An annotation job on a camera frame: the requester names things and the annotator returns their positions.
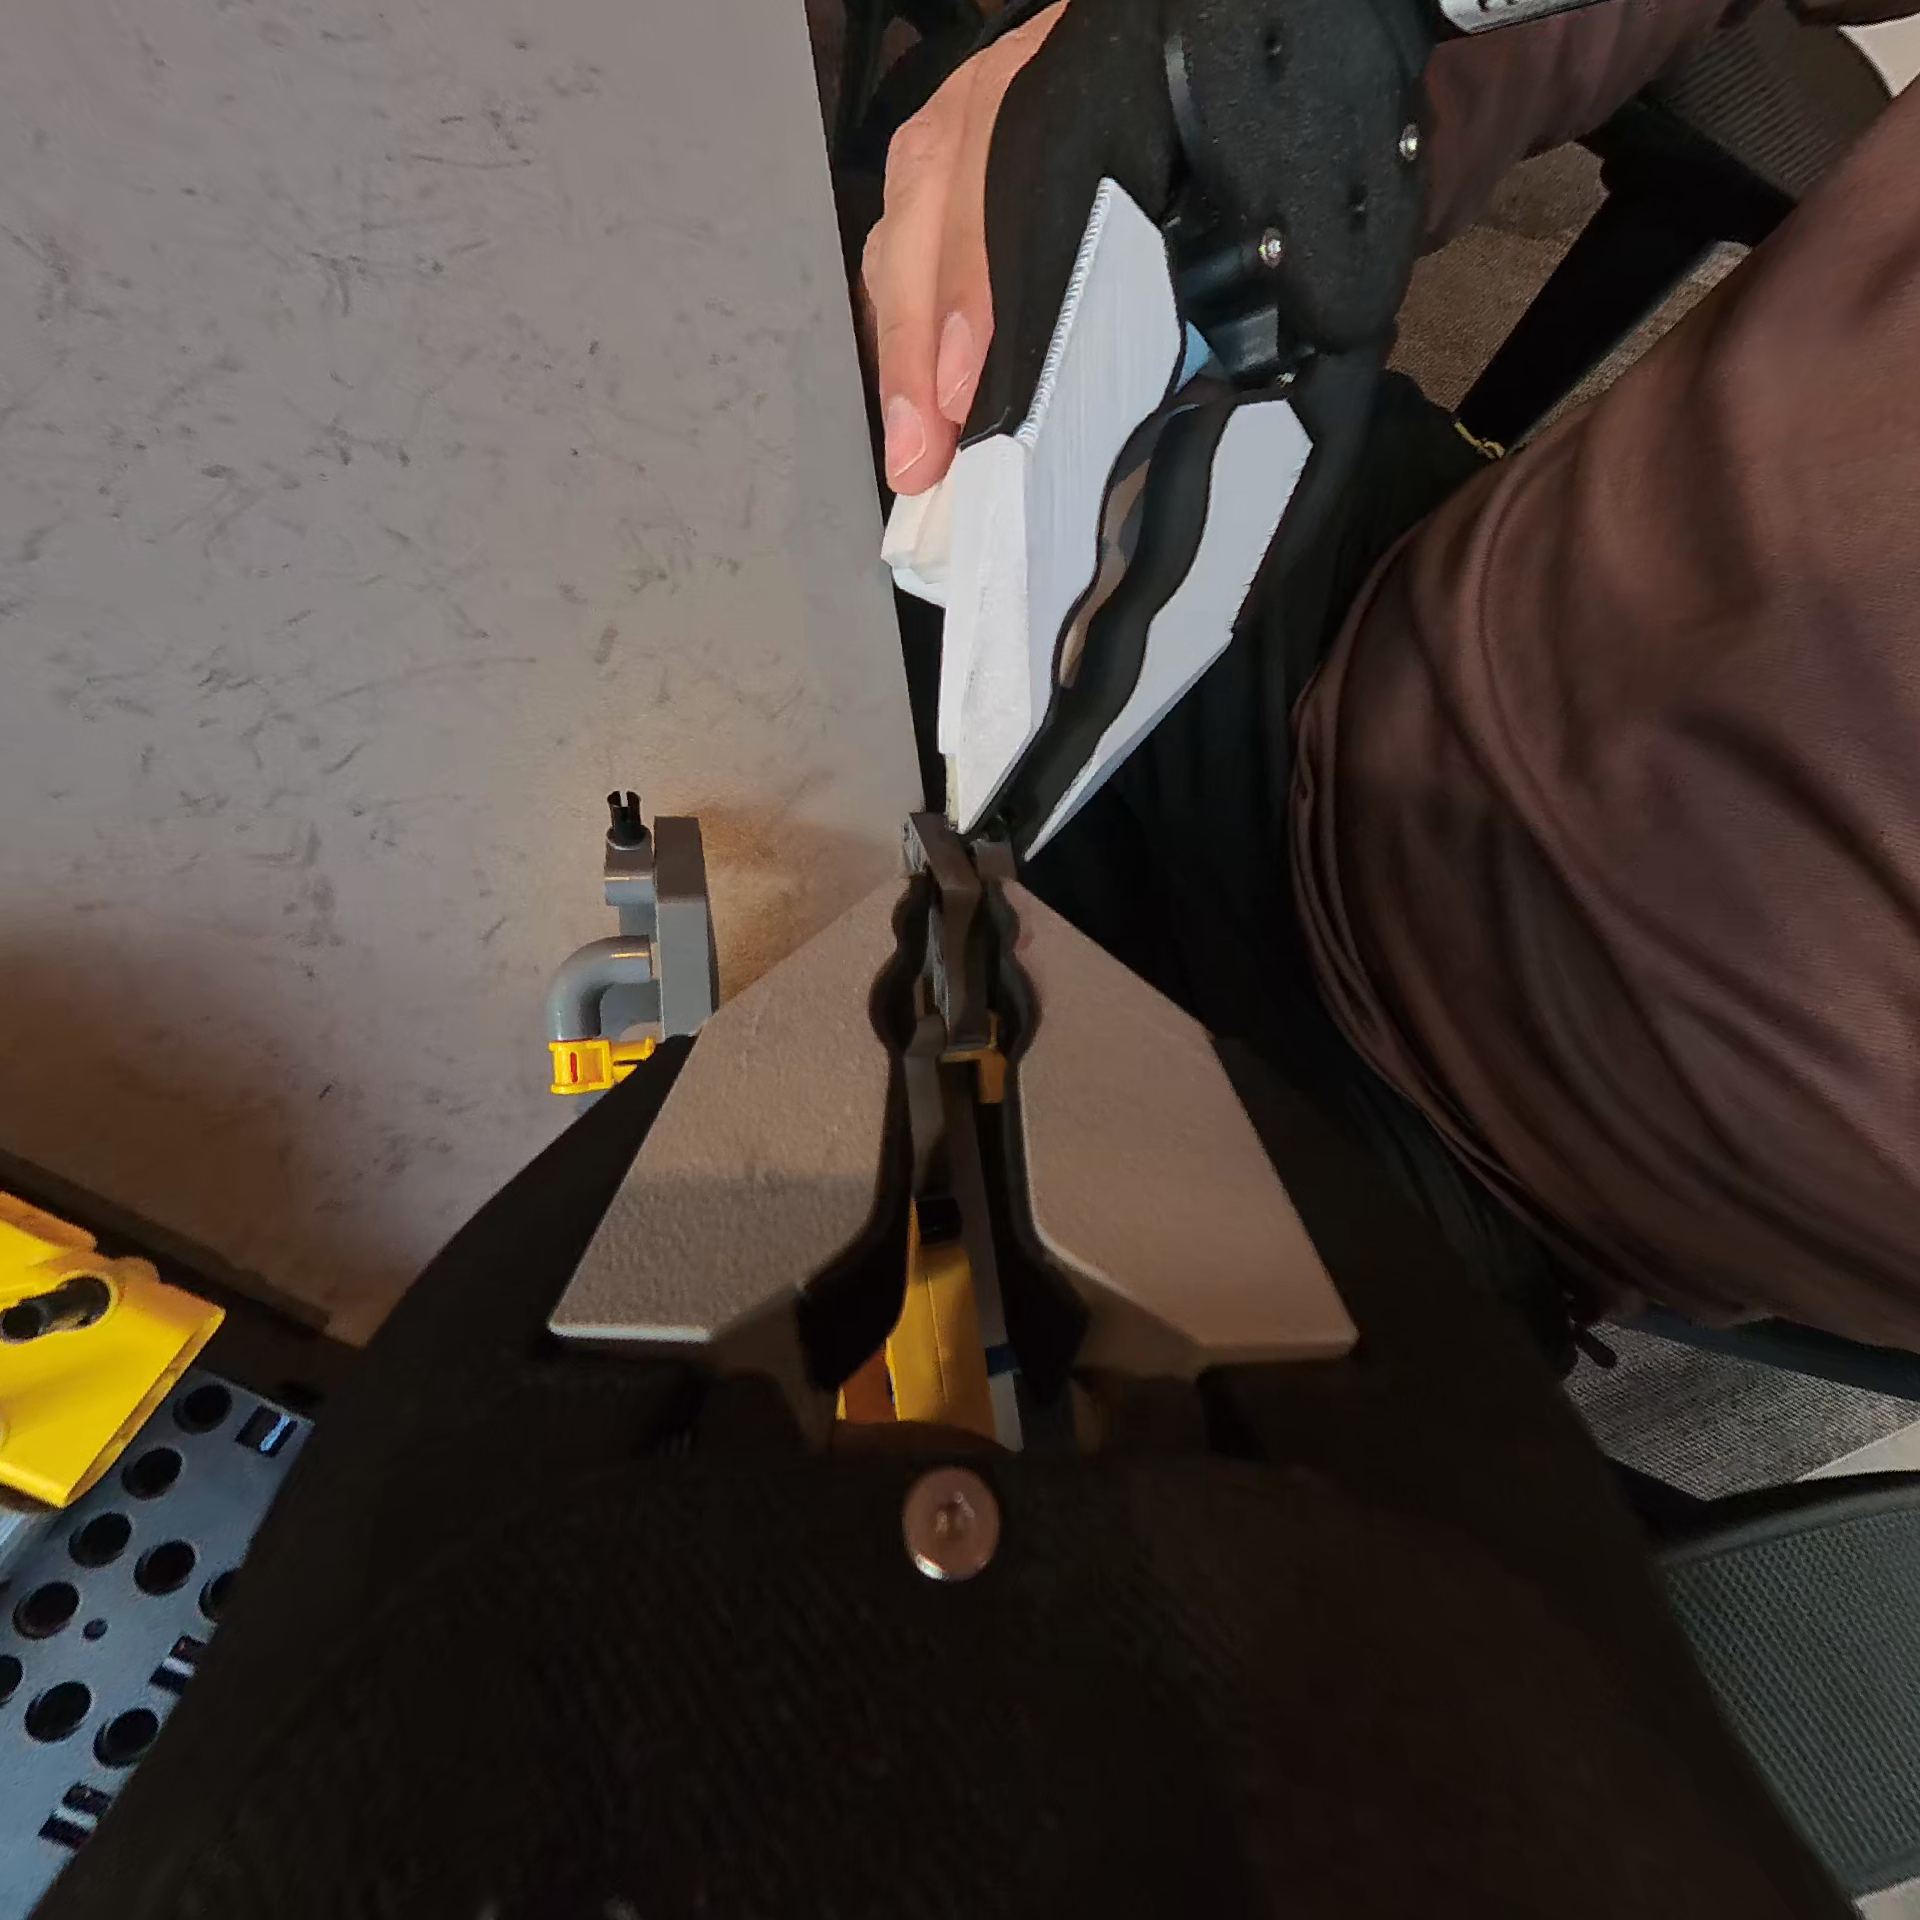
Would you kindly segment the person's black trousers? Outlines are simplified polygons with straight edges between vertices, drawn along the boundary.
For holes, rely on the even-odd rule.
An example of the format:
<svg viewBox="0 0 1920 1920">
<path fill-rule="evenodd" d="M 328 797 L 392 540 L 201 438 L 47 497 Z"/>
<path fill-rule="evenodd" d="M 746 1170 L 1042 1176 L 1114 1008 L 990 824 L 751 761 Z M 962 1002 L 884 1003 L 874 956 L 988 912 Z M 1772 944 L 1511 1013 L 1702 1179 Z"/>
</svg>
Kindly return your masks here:
<svg viewBox="0 0 1920 1920">
<path fill-rule="evenodd" d="M 1474 1285 L 1564 1378 L 1592 1310 L 1338 1034 L 1289 875 L 1292 709 L 1370 564 L 1480 467 L 1444 406 L 1380 372 L 1222 657 L 1021 878 L 1209 1030 L 1335 1285 L 1360 1233 L 1382 1230 L 1398 1262 L 1360 1285 L 1357 1326 L 1424 1286 L 1458 1305 Z"/>
</svg>

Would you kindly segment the grey desk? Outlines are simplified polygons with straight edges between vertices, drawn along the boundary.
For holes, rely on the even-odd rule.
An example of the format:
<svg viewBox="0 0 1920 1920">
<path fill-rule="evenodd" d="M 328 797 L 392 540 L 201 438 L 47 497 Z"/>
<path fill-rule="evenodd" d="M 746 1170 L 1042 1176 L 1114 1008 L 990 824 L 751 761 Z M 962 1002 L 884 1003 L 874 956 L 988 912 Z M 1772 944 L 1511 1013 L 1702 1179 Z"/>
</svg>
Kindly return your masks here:
<svg viewBox="0 0 1920 1920">
<path fill-rule="evenodd" d="M 4 4 L 4 1152 L 365 1337 L 562 1124 L 605 794 L 735 990 L 919 795 L 829 4 Z"/>
</svg>

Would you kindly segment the yellow curved panel assembly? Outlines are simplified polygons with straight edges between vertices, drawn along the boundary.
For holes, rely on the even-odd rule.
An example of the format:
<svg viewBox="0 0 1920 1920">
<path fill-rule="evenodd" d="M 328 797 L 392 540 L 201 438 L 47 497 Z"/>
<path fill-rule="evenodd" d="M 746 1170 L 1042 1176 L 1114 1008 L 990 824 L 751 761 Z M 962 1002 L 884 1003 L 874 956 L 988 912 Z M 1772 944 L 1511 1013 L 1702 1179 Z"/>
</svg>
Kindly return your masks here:
<svg viewBox="0 0 1920 1920">
<path fill-rule="evenodd" d="M 644 824 L 633 794 L 607 801 L 605 899 L 616 932 L 569 956 L 548 993 L 550 1088 L 589 1104 L 618 1088 L 653 1120 L 687 1044 L 726 1003 L 717 994 L 703 837 L 694 818 Z M 912 1170 L 905 1205 L 902 1304 L 877 1350 L 833 1396 L 786 1396 L 807 1434 L 829 1419 L 925 1425 L 1021 1446 L 994 1286 L 981 1098 L 1000 1065 L 985 985 L 982 893 L 940 811 L 902 828 L 902 873 L 924 897 L 902 1083 Z"/>
</svg>

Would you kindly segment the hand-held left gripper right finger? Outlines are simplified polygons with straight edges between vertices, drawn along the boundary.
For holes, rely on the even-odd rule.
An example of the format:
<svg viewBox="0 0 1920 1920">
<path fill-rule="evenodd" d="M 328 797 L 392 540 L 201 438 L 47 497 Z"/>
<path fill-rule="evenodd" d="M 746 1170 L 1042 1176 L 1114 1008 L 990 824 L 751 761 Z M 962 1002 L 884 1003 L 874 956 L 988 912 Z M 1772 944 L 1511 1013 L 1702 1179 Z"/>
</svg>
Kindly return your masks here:
<svg viewBox="0 0 1920 1920">
<path fill-rule="evenodd" d="M 1210 1035 L 1020 881 L 982 899 L 994 1286 L 1033 1426 L 1073 1398 L 1349 1358 L 1353 1312 Z"/>
</svg>

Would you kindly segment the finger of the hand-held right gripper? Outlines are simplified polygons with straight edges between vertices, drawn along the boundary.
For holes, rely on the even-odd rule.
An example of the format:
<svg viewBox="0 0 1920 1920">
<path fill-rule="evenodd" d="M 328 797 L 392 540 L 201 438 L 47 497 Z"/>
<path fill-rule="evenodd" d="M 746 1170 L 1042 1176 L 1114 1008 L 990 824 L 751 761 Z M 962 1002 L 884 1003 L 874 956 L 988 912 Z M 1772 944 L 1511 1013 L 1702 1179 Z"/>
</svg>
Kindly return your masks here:
<svg viewBox="0 0 1920 1920">
<path fill-rule="evenodd" d="M 1037 745 L 1057 643 L 1094 584 L 1127 441 L 1175 390 L 1185 330 L 1159 224 L 1096 181 L 1039 379 L 951 468 L 937 739 L 952 830 L 981 828 Z"/>
<path fill-rule="evenodd" d="M 1228 649 L 1310 456 L 1287 398 L 1215 398 L 1168 424 L 1144 470 L 1136 550 L 1028 766 L 1021 857 L 1066 828 Z"/>
</svg>

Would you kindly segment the black block with yellow beams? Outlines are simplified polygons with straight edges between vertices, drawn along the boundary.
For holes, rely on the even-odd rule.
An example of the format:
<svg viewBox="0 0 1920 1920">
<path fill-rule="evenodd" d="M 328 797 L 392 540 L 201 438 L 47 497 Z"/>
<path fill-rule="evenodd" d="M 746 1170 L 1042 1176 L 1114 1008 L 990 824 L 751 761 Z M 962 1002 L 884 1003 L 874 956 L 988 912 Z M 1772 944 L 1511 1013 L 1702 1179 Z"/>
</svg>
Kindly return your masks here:
<svg viewBox="0 0 1920 1920">
<path fill-rule="evenodd" d="M 220 1308 L 102 1474 L 47 1504 L 4 1489 L 1 1913 L 32 1916 L 151 1755 L 230 1611 L 252 1544 L 359 1353 L 321 1310 L 216 1267 L 4 1157 L 4 1225 L 47 1214 L 109 1262 Z"/>
</svg>

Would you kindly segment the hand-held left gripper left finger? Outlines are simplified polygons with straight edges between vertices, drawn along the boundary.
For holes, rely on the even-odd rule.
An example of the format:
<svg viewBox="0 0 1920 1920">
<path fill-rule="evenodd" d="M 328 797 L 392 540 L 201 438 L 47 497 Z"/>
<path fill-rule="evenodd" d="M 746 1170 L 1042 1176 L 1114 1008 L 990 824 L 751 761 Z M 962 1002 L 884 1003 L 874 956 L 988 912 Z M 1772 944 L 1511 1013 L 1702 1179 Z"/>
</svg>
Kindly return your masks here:
<svg viewBox="0 0 1920 1920">
<path fill-rule="evenodd" d="M 836 1394 L 902 1304 L 920 957 L 924 897 L 894 875 L 703 1025 L 556 1339 Z"/>
</svg>

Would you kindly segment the person's right hand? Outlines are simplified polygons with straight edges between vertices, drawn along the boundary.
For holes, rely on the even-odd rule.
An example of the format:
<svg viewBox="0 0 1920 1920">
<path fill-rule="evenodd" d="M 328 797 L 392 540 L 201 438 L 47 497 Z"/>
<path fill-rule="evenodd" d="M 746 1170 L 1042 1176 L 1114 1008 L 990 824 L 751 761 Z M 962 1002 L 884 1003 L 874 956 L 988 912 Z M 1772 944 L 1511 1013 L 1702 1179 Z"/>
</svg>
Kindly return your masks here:
<svg viewBox="0 0 1920 1920">
<path fill-rule="evenodd" d="M 858 291 L 872 347 L 881 477 L 920 497 L 949 470 L 994 337 L 985 190 L 1000 102 L 1064 4 L 1024 14 L 894 134 Z"/>
</svg>

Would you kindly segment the person's right forearm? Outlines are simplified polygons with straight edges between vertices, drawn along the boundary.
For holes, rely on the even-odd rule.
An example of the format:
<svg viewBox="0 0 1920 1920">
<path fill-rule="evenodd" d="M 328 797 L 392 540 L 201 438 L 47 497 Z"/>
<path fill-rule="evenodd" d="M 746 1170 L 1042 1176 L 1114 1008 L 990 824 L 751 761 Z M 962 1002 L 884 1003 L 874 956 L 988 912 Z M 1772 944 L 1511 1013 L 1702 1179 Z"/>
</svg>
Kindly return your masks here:
<svg viewBox="0 0 1920 1920">
<path fill-rule="evenodd" d="M 1582 139 L 1748 2 L 1615 2 L 1433 49 L 1424 109 L 1421 254 L 1474 227 L 1521 160 Z"/>
</svg>

